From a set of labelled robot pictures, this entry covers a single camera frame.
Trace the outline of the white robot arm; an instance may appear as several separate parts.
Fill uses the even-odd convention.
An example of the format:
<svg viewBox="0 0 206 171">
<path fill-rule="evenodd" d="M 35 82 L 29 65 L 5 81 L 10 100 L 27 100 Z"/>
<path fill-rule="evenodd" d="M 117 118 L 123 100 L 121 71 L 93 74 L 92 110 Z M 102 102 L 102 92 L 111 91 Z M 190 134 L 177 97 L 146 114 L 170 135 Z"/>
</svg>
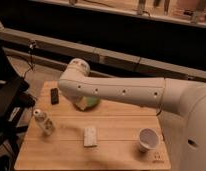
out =
<svg viewBox="0 0 206 171">
<path fill-rule="evenodd" d="M 186 119 L 179 171 L 206 171 L 206 83 L 171 78 L 98 78 L 75 58 L 58 80 L 73 103 L 84 96 L 160 108 Z"/>
</svg>

